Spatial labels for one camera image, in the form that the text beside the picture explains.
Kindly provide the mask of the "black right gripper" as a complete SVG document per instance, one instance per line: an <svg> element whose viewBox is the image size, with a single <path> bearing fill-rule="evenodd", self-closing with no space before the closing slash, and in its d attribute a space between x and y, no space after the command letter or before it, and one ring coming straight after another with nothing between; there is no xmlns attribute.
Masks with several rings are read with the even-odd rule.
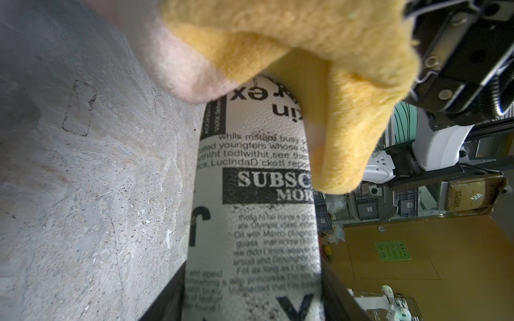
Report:
<svg viewBox="0 0 514 321"><path fill-rule="evenodd" d="M432 113L513 108L513 2L408 1L421 70L404 102Z"/></svg>

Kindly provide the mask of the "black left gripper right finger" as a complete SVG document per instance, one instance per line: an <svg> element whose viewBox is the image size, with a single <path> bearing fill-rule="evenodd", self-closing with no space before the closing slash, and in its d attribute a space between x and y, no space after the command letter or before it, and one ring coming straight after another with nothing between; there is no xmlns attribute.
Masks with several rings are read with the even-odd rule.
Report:
<svg viewBox="0 0 514 321"><path fill-rule="evenodd" d="M322 298L325 319L328 321L370 321L369 316L360 308L343 282L329 266L321 260Z"/></svg>

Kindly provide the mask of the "yellow pink microfiber cloth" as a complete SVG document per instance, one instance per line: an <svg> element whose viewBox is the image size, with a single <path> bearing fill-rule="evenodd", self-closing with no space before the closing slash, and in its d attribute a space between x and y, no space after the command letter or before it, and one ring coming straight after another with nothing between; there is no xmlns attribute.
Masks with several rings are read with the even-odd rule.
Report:
<svg viewBox="0 0 514 321"><path fill-rule="evenodd" d="M258 75L298 100L314 188L353 191L420 72L405 1L88 1L154 83L216 100Z"/></svg>

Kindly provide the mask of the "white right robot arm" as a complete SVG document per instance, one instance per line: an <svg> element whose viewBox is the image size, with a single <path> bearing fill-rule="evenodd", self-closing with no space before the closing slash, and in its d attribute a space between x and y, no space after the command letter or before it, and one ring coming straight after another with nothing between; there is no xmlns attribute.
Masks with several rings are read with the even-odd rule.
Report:
<svg viewBox="0 0 514 321"><path fill-rule="evenodd" d="M461 173L469 133L513 109L512 1L409 1L404 17L422 59L405 99L417 108L416 137L375 152L364 174L392 191Z"/></svg>

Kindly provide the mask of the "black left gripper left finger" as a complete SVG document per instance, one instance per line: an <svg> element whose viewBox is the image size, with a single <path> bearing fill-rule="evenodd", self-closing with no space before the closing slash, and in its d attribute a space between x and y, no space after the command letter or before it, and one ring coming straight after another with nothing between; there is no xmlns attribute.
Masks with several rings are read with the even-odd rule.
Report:
<svg viewBox="0 0 514 321"><path fill-rule="evenodd" d="M185 290L184 262L139 321L180 321Z"/></svg>

